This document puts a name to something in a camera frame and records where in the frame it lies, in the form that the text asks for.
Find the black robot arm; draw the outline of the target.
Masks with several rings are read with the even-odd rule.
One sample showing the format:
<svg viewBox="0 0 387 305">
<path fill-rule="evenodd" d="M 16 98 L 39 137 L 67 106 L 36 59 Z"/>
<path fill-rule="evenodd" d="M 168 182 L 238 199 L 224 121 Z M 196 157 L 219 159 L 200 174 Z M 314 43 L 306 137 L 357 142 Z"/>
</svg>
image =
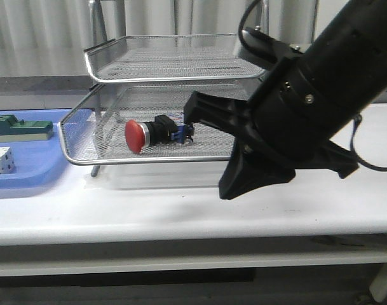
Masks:
<svg viewBox="0 0 387 305">
<path fill-rule="evenodd" d="M 194 92 L 186 123 L 234 137 L 219 196 L 290 182 L 298 169 L 340 178 L 363 160 L 332 137 L 387 90 L 387 1 L 349 1 L 313 44 L 300 52 L 259 30 L 238 26 L 241 57 L 268 75 L 248 100 Z"/>
</svg>

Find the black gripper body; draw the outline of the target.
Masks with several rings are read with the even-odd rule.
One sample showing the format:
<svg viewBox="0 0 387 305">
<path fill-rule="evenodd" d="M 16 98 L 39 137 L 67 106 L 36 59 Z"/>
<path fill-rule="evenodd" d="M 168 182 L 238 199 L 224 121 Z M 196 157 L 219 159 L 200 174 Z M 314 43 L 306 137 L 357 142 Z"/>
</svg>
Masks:
<svg viewBox="0 0 387 305">
<path fill-rule="evenodd" d="M 247 118 L 233 147 L 233 173 L 256 169 L 265 176 L 293 178 L 298 169 L 329 169 L 341 178 L 357 168 L 351 152 L 329 139 L 347 115 L 324 103 L 305 78 L 302 53 L 257 29 L 239 31 L 241 57 L 269 71 L 239 114 Z"/>
</svg>

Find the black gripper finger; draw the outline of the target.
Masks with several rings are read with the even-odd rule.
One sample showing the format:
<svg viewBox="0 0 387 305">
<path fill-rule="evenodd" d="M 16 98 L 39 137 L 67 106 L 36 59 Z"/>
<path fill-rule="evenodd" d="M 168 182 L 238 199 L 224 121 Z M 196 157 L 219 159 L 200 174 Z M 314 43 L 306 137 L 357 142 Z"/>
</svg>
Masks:
<svg viewBox="0 0 387 305">
<path fill-rule="evenodd" d="M 193 91 L 184 105 L 184 122 L 202 123 L 237 139 L 251 139 L 254 129 L 246 100 Z"/>
<path fill-rule="evenodd" d="M 259 152 L 246 152 L 245 145 L 235 140 L 219 181 L 219 198 L 232 200 L 260 187 L 288 183 L 294 177 L 293 168 L 284 168 Z"/>
</svg>

